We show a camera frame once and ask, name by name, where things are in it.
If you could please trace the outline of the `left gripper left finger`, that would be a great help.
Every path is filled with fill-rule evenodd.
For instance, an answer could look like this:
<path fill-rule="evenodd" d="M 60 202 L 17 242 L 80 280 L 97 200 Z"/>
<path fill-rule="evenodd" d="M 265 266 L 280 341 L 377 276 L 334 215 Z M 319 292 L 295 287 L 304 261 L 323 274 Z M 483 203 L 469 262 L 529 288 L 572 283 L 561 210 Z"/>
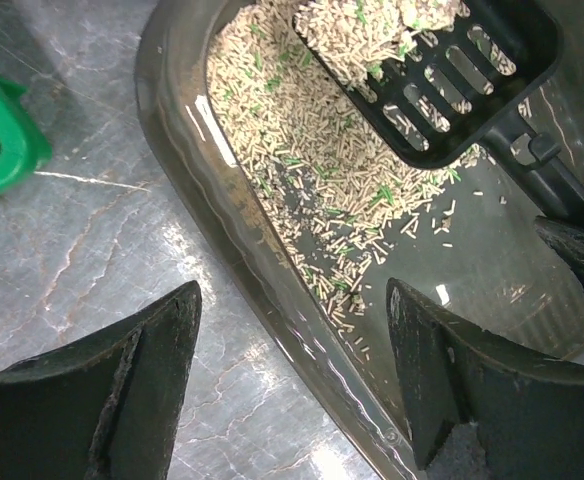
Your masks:
<path fill-rule="evenodd" d="M 0 479 L 167 476 L 202 312 L 188 282 L 0 371 Z"/>

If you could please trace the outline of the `dark translucent litter box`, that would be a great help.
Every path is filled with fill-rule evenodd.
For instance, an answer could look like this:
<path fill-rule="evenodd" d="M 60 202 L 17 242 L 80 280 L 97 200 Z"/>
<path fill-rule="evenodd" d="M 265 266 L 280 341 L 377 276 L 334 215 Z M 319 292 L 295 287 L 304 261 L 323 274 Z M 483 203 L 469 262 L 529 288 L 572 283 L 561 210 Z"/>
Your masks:
<path fill-rule="evenodd" d="M 281 237 L 239 168 L 208 106 L 208 47 L 239 12 L 237 1 L 162 1 L 142 34 L 135 66 L 139 119 L 154 155 L 217 258 L 298 375 L 370 467 L 383 479 L 421 479 L 410 451 L 386 320 L 387 281 L 426 295 L 437 285 L 450 310 L 547 357 L 584 364 L 584 290 L 542 244 L 534 209 L 506 175 L 482 161 L 453 190 L 463 202 L 481 187 L 488 203 L 462 214 L 454 249 L 432 240 L 398 249 L 366 273 L 372 307 L 355 321 L 372 349 L 330 324 L 284 252 Z"/>

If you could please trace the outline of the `clumped litter lumps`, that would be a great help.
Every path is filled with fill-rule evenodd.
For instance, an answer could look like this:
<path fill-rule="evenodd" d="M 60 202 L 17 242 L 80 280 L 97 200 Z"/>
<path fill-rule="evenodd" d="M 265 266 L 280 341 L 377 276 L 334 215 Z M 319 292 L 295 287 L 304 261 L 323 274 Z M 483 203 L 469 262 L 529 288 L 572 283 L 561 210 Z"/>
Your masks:
<path fill-rule="evenodd" d="M 384 77 L 384 61 L 403 62 L 419 34 L 450 31 L 469 13 L 458 0 L 307 1 L 293 25 L 342 85 L 359 88 Z"/>

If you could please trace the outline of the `black slotted litter scoop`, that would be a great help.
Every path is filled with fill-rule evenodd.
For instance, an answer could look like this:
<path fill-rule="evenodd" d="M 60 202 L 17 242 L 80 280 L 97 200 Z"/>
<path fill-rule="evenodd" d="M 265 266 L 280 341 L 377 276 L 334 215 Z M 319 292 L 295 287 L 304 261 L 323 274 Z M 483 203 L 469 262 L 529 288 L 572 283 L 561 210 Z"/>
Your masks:
<path fill-rule="evenodd" d="M 562 29 L 537 1 L 470 1 L 469 14 L 434 45 L 417 40 L 418 60 L 386 60 L 367 78 L 367 101 L 346 94 L 383 142 L 408 166 L 452 164 L 482 146 L 548 217 L 584 229 L 584 185 L 518 106 L 555 72 Z"/>

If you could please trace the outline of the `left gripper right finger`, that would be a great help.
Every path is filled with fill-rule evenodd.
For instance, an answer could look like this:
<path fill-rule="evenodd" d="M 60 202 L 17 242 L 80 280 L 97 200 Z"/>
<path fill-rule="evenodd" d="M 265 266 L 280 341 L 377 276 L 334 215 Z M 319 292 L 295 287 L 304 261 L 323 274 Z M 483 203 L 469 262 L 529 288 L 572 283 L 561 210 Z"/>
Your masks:
<path fill-rule="evenodd" d="M 476 426 L 495 479 L 584 479 L 584 365 L 544 355 L 386 286 L 390 342 L 416 466 Z"/>

